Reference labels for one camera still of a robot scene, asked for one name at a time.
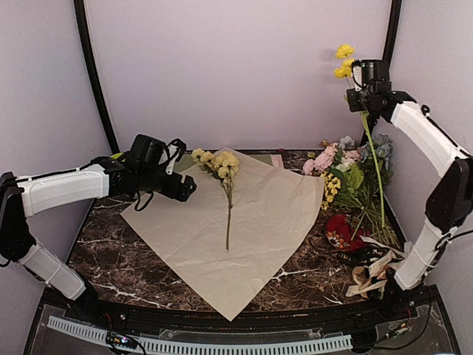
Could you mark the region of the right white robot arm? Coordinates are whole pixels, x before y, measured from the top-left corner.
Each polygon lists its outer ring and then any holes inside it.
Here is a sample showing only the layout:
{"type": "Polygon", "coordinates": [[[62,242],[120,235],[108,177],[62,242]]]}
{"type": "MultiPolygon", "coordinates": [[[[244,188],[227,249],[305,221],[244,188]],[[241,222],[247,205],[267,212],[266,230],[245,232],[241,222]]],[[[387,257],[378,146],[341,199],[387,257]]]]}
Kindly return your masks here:
{"type": "Polygon", "coordinates": [[[404,291],[418,286],[472,213],[472,156],[450,138],[406,92],[347,90],[351,112],[367,111],[402,131],[433,165],[440,180],[426,202],[426,219],[394,279],[404,291]]]}

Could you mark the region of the bright yellow flower stem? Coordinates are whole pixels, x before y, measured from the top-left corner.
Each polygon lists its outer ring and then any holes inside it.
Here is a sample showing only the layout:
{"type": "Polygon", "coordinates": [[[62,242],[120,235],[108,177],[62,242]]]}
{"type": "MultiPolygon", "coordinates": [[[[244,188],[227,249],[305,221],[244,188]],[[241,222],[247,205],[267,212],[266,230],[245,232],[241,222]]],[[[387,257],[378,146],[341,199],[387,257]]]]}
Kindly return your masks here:
{"type": "Polygon", "coordinates": [[[355,48],[349,44],[342,44],[336,50],[335,57],[342,60],[340,67],[334,69],[334,74],[337,78],[346,78],[347,82],[351,81],[354,83],[354,87],[349,90],[346,94],[347,102],[350,108],[354,112],[359,112],[361,116],[361,122],[364,128],[364,143],[361,145],[368,144],[369,152],[371,153],[370,158],[374,165],[376,177],[378,179],[378,196],[380,200],[379,207],[379,218],[381,219],[381,226],[385,227],[385,211],[384,211],[384,189],[382,186],[381,170],[376,157],[374,143],[372,141],[371,131],[372,127],[369,125],[370,114],[363,103],[364,94],[367,93],[367,85],[363,83],[362,69],[363,64],[359,60],[353,58],[355,48]]]}

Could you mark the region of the beige wrapping paper sheet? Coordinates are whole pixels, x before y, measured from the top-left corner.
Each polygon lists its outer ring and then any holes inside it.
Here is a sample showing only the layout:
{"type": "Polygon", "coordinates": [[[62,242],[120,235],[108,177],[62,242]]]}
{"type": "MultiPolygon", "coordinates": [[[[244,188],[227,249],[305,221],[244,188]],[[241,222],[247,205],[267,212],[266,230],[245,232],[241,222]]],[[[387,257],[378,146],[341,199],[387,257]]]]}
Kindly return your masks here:
{"type": "Polygon", "coordinates": [[[198,166],[184,203],[156,196],[124,220],[212,308],[233,320],[288,261],[312,229],[324,192],[321,177],[300,175],[238,154],[227,196],[198,166]]]}

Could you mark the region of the pale yellow flower stem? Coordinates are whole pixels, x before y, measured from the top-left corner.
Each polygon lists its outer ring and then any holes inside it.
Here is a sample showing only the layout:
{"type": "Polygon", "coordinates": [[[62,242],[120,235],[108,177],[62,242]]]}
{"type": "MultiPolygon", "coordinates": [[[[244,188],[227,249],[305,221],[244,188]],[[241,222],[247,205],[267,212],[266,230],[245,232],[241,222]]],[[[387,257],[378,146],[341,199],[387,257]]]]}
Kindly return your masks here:
{"type": "Polygon", "coordinates": [[[230,151],[210,152],[198,148],[191,152],[193,161],[200,170],[220,182],[227,198],[227,222],[225,234],[225,250],[230,249],[231,215],[233,208],[234,177],[239,171],[239,158],[230,151]]]}

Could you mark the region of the blue fake flower stem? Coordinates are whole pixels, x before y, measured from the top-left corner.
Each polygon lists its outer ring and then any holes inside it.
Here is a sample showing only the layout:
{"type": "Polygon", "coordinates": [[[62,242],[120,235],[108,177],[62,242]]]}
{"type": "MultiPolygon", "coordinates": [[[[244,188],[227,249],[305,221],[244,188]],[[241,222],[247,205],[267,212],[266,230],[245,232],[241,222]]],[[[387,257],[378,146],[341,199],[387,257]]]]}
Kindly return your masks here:
{"type": "Polygon", "coordinates": [[[392,159],[392,140],[388,135],[377,134],[372,136],[372,146],[370,143],[365,143],[360,148],[361,162],[374,162],[374,156],[378,161],[378,167],[381,171],[391,171],[392,159]]]}

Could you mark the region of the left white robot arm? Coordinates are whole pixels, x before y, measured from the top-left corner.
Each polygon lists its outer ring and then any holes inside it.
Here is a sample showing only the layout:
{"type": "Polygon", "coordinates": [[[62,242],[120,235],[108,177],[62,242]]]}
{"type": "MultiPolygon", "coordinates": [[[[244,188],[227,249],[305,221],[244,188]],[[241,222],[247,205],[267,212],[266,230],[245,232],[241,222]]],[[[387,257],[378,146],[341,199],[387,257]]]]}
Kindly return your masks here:
{"type": "Polygon", "coordinates": [[[193,177],[174,171],[176,158],[137,158],[131,153],[99,157],[82,167],[44,175],[1,176],[2,264],[19,263],[46,285],[75,302],[88,322],[99,322],[104,306],[96,290],[48,251],[32,234],[27,218],[55,207],[115,195],[140,199],[159,193],[186,202],[196,190],[193,177]]]}

